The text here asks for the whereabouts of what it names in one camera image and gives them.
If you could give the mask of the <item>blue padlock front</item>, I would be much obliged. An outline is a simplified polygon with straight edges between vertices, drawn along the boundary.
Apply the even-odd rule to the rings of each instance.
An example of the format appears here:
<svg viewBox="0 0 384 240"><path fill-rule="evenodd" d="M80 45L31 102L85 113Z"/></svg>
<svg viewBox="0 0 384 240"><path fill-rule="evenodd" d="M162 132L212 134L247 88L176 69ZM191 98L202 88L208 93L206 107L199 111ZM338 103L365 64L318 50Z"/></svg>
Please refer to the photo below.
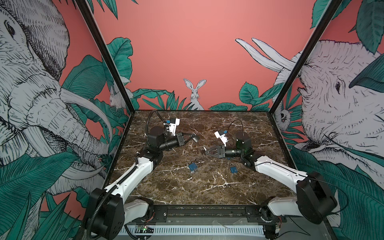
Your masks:
<svg viewBox="0 0 384 240"><path fill-rule="evenodd" d="M230 165L230 171L232 174L237 174L238 173L238 169L235 165Z"/></svg>

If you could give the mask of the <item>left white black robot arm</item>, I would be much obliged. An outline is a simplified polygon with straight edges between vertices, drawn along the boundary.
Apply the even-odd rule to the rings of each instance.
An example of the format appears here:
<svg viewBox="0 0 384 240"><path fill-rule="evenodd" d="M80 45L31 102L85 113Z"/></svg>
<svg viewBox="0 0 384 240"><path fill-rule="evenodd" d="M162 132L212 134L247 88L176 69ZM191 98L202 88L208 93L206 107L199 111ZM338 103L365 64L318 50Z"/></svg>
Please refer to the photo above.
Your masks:
<svg viewBox="0 0 384 240"><path fill-rule="evenodd" d="M90 194L81 228L84 240L104 238L113 240L121 229L133 220L152 218L153 201L141 198L126 203L137 185L161 162L163 152L182 147L189 141L199 141L195 133L167 132L155 126L147 134L147 141L136 155L134 164L116 181Z"/></svg>

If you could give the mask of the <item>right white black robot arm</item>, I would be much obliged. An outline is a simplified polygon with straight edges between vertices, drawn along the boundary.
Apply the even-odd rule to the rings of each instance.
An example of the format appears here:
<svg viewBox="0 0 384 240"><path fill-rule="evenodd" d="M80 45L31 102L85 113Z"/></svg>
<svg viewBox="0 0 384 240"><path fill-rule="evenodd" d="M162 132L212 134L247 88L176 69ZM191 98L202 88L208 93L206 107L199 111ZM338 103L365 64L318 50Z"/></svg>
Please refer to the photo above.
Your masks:
<svg viewBox="0 0 384 240"><path fill-rule="evenodd" d="M245 167L273 178L295 193L292 197L270 197L261 205L259 212L266 223L281 216L298 216L318 225L326 217L344 210L332 195L332 184L327 183L320 173L299 171L258 153L245 132L236 134L232 146L227 144L226 131L217 131L215 136L222 141L222 145L205 150L207 156L239 158Z"/></svg>

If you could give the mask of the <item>black padlock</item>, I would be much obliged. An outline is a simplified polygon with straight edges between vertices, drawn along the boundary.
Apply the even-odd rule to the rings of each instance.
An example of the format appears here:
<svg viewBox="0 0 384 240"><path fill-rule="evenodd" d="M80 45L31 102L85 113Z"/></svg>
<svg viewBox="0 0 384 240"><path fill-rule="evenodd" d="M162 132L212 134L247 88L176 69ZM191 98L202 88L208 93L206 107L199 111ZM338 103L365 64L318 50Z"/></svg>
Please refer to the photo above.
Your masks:
<svg viewBox="0 0 384 240"><path fill-rule="evenodd" d="M198 135L196 135L196 134L192 134L192 135L191 135L191 138L192 138L192 140L193 140L195 143L197 143L197 142L200 140L200 137L199 137Z"/></svg>

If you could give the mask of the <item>blue padlock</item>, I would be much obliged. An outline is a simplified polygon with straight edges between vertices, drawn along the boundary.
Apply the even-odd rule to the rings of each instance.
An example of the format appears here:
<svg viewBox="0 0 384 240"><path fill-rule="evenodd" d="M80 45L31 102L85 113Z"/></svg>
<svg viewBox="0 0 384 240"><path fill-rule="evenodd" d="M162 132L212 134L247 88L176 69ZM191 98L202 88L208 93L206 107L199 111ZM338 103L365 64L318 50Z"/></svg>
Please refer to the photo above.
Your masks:
<svg viewBox="0 0 384 240"><path fill-rule="evenodd" d="M189 169L190 169L191 173L194 173L198 169L198 166L196 163L191 163L191 164L189 164Z"/></svg>
<svg viewBox="0 0 384 240"><path fill-rule="evenodd" d="M235 165L230 165L230 171L232 174L237 174L238 173L238 169Z"/></svg>

